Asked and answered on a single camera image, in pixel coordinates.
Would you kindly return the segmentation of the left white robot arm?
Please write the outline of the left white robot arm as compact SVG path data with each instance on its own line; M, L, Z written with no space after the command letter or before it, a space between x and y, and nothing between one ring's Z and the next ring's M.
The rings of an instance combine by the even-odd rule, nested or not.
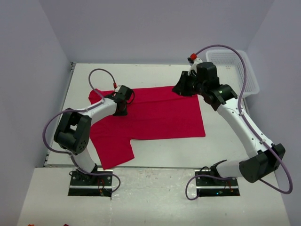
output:
M101 97L100 101L86 108L78 110L68 108L63 111L54 141L67 151L78 171L91 176L100 175L87 149L91 127L107 116L127 115L127 105L134 97L132 89L121 85L114 92Z

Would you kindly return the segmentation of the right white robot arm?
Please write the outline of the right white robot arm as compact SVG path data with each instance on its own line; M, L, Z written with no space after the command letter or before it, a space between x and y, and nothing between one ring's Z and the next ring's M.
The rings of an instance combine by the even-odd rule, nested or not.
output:
M211 62L195 64L183 71L172 91L183 97L201 95L233 129L244 146L247 159L239 162L220 161L211 167L222 178L243 177L254 183L278 169L285 154L282 144L274 144L261 134L249 115L238 105L238 96L228 84L220 84L217 68Z

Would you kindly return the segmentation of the red t shirt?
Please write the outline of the red t shirt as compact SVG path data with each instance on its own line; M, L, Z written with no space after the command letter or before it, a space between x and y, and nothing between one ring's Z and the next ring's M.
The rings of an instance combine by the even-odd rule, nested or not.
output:
M134 158L131 140L205 137L197 96L182 97L172 87L134 89L126 116L107 116L96 122L90 139L104 170Z

